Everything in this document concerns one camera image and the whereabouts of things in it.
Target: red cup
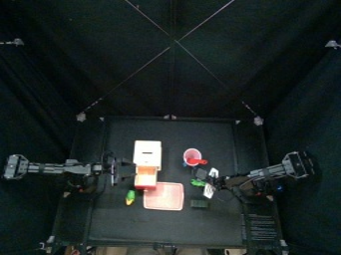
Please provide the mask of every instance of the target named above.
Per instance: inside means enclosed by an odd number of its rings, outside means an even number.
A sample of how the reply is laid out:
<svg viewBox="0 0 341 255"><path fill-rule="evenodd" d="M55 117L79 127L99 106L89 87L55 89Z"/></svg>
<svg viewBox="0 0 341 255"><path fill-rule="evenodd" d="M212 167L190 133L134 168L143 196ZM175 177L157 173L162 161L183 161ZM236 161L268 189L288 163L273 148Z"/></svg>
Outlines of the red cup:
<svg viewBox="0 0 341 255"><path fill-rule="evenodd" d="M186 150L186 152L183 153L183 161L188 165L190 166L197 166L198 163L189 163L188 159L193 158L193 159L201 159L201 152L196 149L196 148L189 148Z"/></svg>

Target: black backdrop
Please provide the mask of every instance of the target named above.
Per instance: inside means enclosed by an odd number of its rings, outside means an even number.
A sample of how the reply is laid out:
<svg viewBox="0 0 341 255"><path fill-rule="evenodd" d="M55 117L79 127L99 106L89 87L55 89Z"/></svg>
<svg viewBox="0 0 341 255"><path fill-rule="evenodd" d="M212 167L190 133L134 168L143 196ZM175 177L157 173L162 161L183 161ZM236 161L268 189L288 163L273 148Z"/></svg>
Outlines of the black backdrop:
<svg viewBox="0 0 341 255"><path fill-rule="evenodd" d="M272 162L308 149L321 164L282 198L286 238L340 253L340 52L324 47L340 37L340 10L340 1L323 0L2 1L0 42L26 43L0 45L2 163L11 153L63 161L83 111L234 119L257 112ZM48 237L59 190L36 181L40 189L34 180L2 182L4 250ZM20 196L19 186L35 195Z"/></svg>

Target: green object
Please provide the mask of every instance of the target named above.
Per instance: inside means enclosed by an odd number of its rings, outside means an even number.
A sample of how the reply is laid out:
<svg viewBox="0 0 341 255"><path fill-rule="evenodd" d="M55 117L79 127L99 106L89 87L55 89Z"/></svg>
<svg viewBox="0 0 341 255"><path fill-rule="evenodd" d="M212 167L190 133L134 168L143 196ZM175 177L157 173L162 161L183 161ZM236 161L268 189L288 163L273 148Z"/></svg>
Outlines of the green object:
<svg viewBox="0 0 341 255"><path fill-rule="evenodd" d="M126 196L126 204L131 205L135 201L135 191L130 190Z"/></svg>
<svg viewBox="0 0 341 255"><path fill-rule="evenodd" d="M194 208L208 208L208 201L206 200L197 200L197 199L193 199L190 201L190 207L194 207Z"/></svg>
<svg viewBox="0 0 341 255"><path fill-rule="evenodd" d="M193 186L196 186L196 187L205 187L206 182L202 181L202 180L193 179L193 180L190 181L190 184L192 184Z"/></svg>

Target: pink object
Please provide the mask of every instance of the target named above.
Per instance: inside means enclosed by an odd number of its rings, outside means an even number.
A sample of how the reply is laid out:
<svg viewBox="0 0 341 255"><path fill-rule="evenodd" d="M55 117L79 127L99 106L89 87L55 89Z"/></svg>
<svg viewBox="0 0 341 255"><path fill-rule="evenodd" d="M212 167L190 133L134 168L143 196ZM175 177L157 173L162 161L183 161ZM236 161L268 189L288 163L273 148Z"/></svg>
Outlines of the pink object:
<svg viewBox="0 0 341 255"><path fill-rule="evenodd" d="M183 185L158 182L155 190L145 192L145 208L153 210L181 211L183 205Z"/></svg>
<svg viewBox="0 0 341 255"><path fill-rule="evenodd" d="M188 163L200 163L200 164L208 164L208 160L206 159L194 159L194 158L188 158L186 159Z"/></svg>
<svg viewBox="0 0 341 255"><path fill-rule="evenodd" d="M183 153L183 161L186 162L188 165L190 166L197 166L197 163L190 163L188 160L189 159L201 159L201 152L196 148L189 148L186 152Z"/></svg>

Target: pink tray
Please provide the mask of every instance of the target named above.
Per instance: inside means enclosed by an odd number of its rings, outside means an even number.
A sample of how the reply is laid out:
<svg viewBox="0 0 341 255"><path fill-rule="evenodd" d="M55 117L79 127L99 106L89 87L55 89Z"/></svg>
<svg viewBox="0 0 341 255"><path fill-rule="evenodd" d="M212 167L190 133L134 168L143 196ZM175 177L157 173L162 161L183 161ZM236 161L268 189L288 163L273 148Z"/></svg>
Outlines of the pink tray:
<svg viewBox="0 0 341 255"><path fill-rule="evenodd" d="M183 205L183 185L158 182L155 190L145 192L145 208L153 210L181 211Z"/></svg>

